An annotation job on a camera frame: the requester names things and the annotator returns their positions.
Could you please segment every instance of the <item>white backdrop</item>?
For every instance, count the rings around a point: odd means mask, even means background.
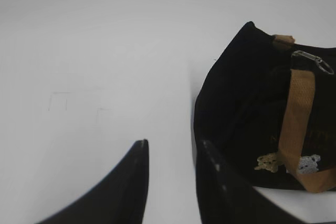
[[[0,0],[0,223],[40,221],[150,145],[144,224],[201,223],[191,114],[245,22],[335,47],[335,0]],[[335,193],[259,190],[307,222]]]

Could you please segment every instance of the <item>tan strap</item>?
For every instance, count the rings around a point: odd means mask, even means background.
[[[295,39],[293,38],[293,36],[290,36],[290,35],[275,34],[274,36],[275,38],[272,44],[276,49],[280,51],[285,51],[285,50],[290,49],[295,42]]]
[[[312,174],[298,173],[314,93],[314,73],[291,69],[289,94],[280,133],[278,157],[284,163],[288,172],[307,191],[320,193],[336,186],[336,168]]]

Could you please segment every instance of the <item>bag handle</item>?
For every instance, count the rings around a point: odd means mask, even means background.
[[[307,191],[320,193],[336,186],[336,168],[311,174],[298,173],[314,94],[314,73],[291,69],[289,95],[280,133],[278,157],[288,172]]]

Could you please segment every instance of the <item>embroidered patch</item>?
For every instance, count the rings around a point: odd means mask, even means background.
[[[265,169],[272,173],[276,173],[278,171],[278,166],[283,165],[283,163],[278,160],[277,153],[260,156],[257,158],[257,161],[258,166],[256,166],[254,170]]]
[[[303,156],[300,158],[298,173],[310,174],[317,173],[319,171],[317,162],[321,161],[319,155]]]

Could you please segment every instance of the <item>black curved edge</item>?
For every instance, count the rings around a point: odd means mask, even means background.
[[[302,224],[238,175],[210,141],[197,147],[196,192],[203,224]]]
[[[149,184],[149,144],[136,141],[97,185],[39,224],[140,224]]]

